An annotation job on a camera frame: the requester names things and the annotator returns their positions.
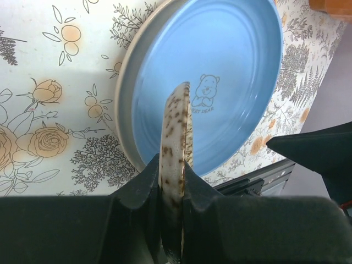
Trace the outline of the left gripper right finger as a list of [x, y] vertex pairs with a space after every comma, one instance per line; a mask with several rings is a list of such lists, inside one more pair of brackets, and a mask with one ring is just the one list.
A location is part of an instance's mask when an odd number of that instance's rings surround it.
[[185, 167], [183, 263], [351, 263], [351, 225], [323, 197], [224, 196]]

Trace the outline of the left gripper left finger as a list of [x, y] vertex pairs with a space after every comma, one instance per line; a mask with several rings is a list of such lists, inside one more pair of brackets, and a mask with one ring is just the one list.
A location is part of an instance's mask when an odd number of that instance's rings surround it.
[[158, 166], [109, 195], [1, 198], [1, 263], [158, 263]]

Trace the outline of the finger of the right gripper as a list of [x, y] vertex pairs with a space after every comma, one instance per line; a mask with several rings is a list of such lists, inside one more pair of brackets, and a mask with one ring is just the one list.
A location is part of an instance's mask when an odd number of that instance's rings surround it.
[[267, 147], [320, 174], [336, 203], [351, 202], [351, 122], [310, 133], [276, 136]]

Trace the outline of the small cream patterned plate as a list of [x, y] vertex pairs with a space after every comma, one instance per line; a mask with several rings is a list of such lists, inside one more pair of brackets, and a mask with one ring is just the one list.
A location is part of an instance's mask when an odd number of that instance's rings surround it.
[[193, 118], [190, 83], [178, 85], [164, 108], [158, 186], [162, 199], [161, 240], [169, 263], [182, 263], [182, 205], [186, 165], [193, 167]]

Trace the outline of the blue round plate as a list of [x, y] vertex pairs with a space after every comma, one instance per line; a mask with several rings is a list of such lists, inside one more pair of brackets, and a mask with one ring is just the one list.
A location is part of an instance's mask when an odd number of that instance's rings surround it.
[[183, 82], [190, 84], [195, 173], [230, 159], [267, 108], [282, 46], [272, 1], [187, 1], [152, 41], [135, 80], [132, 128], [142, 161], [159, 152], [164, 105]]

